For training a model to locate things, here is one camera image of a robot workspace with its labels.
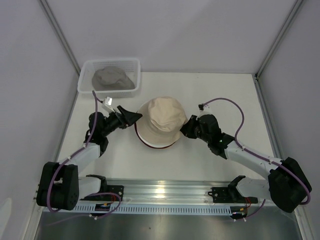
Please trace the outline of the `red bucket hat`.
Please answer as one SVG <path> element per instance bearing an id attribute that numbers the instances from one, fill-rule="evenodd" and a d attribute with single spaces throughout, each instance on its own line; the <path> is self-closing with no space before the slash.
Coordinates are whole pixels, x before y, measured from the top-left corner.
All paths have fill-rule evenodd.
<path id="1" fill-rule="evenodd" d="M 170 148 L 171 146 L 173 146 L 175 144 L 174 143 L 171 143 L 171 144 L 168 144 L 168 145 L 161 145 L 161 144 L 152 144 L 152 143 L 149 143 L 147 142 L 146 140 L 144 140 L 141 135 L 139 134 L 139 131 L 138 131 L 138 128 L 137 128 L 137 124 L 135 123 L 134 124 L 134 130 L 135 130 L 135 133 L 136 133 L 136 136 L 138 137 L 138 139 L 145 145 L 147 146 L 148 148 L 151 148 L 151 149 L 156 149 L 156 150 L 164 150 L 164 149 L 167 149 L 167 148 Z"/>

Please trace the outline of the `beige bucket hat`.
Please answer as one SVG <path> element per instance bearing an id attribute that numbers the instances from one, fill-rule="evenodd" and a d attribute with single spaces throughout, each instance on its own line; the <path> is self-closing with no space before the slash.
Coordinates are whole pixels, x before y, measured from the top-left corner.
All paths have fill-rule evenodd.
<path id="1" fill-rule="evenodd" d="M 148 145 L 170 146 L 182 135 L 180 129 L 188 119 L 181 103 L 173 97 L 161 96 L 144 103 L 142 117 L 135 123 L 137 133 Z"/>

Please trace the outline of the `white bucket hat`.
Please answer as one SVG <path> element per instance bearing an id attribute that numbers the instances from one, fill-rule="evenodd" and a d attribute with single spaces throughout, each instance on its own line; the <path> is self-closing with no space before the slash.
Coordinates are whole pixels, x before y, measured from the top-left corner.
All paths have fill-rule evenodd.
<path id="1" fill-rule="evenodd" d="M 150 143 L 150 142 L 146 141 L 145 139 L 143 139 L 138 131 L 136 131 L 136 135 L 144 145 L 146 145 L 147 147 L 152 148 L 152 149 L 166 149 L 166 148 L 169 148 L 175 144 L 175 142 L 173 142 L 171 144 L 154 144 L 154 143 Z"/>

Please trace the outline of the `grey bucket hat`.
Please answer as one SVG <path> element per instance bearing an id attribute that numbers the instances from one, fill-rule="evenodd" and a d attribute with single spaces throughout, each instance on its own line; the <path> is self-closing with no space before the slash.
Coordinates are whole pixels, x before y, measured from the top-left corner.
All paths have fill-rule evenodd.
<path id="1" fill-rule="evenodd" d="M 96 91 L 132 90 L 135 84 L 119 67 L 107 66 L 97 70 L 91 83 Z"/>

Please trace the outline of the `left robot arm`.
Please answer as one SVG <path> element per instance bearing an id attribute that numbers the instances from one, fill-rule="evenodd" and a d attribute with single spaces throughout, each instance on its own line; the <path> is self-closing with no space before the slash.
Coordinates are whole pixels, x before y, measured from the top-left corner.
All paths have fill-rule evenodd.
<path id="1" fill-rule="evenodd" d="M 92 113 L 82 147 L 60 162 L 49 161 L 43 166 L 35 198 L 37 205 L 51 212 L 70 211 L 79 200 L 105 199 L 108 184 L 104 176 L 79 174 L 105 153 L 109 134 L 134 125 L 142 116 L 122 106 L 111 110 L 108 116 L 99 111 Z"/>

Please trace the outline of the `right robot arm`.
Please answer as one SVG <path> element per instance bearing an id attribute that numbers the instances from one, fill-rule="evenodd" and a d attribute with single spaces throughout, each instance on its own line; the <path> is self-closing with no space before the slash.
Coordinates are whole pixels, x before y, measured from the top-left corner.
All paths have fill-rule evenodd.
<path id="1" fill-rule="evenodd" d="M 212 114 L 192 115 L 180 131 L 189 139 L 204 141 L 216 156 L 239 163 L 261 176 L 252 179 L 240 175 L 230 182 L 227 194 L 233 202 L 245 197 L 270 200 L 287 213 L 310 202 L 312 187 L 295 159 L 274 158 L 246 148 L 235 137 L 222 132 Z"/>

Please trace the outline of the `white plastic basket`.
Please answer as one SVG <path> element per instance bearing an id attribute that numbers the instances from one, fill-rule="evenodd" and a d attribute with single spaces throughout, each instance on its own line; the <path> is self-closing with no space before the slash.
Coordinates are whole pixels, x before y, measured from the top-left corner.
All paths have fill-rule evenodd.
<path id="1" fill-rule="evenodd" d="M 98 70 L 106 67 L 117 67 L 123 70 L 126 76 L 133 82 L 134 88 L 95 89 L 92 84 L 92 78 Z M 81 68 L 77 91 L 83 95 L 90 95 L 92 91 L 95 91 L 99 97 L 133 98 L 138 94 L 140 86 L 141 63 L 139 59 L 132 57 L 91 59 L 85 61 Z"/>

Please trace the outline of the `aluminium mounting rail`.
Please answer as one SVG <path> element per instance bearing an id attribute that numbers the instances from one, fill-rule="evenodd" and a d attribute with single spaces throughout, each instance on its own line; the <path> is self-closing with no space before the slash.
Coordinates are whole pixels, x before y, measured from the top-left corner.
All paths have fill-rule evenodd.
<path id="1" fill-rule="evenodd" d="M 160 205 L 257 204 L 255 196 L 249 199 L 229 197 L 227 182 L 111 180 L 102 181 L 102 191 L 118 194 L 123 203 Z"/>

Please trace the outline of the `left aluminium frame post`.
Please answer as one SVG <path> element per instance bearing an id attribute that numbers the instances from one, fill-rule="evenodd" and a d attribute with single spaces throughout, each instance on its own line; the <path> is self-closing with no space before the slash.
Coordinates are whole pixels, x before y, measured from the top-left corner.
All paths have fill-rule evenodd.
<path id="1" fill-rule="evenodd" d="M 73 69 L 75 70 L 76 74 L 79 76 L 81 73 L 80 65 L 73 53 L 72 48 L 70 47 L 67 38 L 47 0 L 38 0 L 37 1 L 39 6 L 41 7 L 45 17 L 47 18 L 54 34 L 56 35 L 63 51 L 65 52 L 66 57 L 68 58 L 69 62 L 71 63 Z"/>

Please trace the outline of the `aluminium frame post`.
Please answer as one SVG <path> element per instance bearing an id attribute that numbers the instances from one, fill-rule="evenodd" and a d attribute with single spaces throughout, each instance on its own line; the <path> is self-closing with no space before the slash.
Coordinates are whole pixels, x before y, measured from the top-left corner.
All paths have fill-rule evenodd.
<path id="1" fill-rule="evenodd" d="M 54 34 L 56 35 L 63 51 L 65 52 L 66 57 L 68 58 L 69 62 L 71 63 L 73 69 L 75 70 L 76 74 L 79 76 L 81 73 L 80 65 L 73 53 L 72 48 L 70 47 L 67 38 L 47 0 L 38 0 L 37 1 L 39 6 L 41 7 L 45 17 L 47 18 Z"/>
<path id="2" fill-rule="evenodd" d="M 290 8 L 288 14 L 286 15 L 284 22 L 282 23 L 279 31 L 277 32 L 274 40 L 270 48 L 268 49 L 265 57 L 263 58 L 261 64 L 259 65 L 254 77 L 257 81 L 263 75 L 263 72 L 267 68 L 268 64 L 271 62 L 273 56 L 277 52 L 278 48 L 280 47 L 282 41 L 286 37 L 287 33 L 289 32 L 291 26 L 294 24 L 295 19 L 298 17 L 298 14 L 302 10 L 306 0 L 295 0 L 293 6 Z"/>

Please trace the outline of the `right aluminium frame post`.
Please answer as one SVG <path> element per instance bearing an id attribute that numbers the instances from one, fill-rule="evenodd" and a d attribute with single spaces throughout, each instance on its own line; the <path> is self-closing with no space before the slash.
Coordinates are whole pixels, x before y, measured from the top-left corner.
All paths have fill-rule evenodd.
<path id="1" fill-rule="evenodd" d="M 271 62 L 273 56 L 277 52 L 278 48 L 280 47 L 282 41 L 286 37 L 287 33 L 289 32 L 291 26 L 294 24 L 295 19 L 298 17 L 298 14 L 302 10 L 306 0 L 295 0 L 293 6 L 290 8 L 288 14 L 286 15 L 284 22 L 282 23 L 279 31 L 277 32 L 274 40 L 270 48 L 268 49 L 265 57 L 263 58 L 261 64 L 259 65 L 254 77 L 257 81 L 263 75 L 263 72 L 267 68 L 268 64 Z"/>

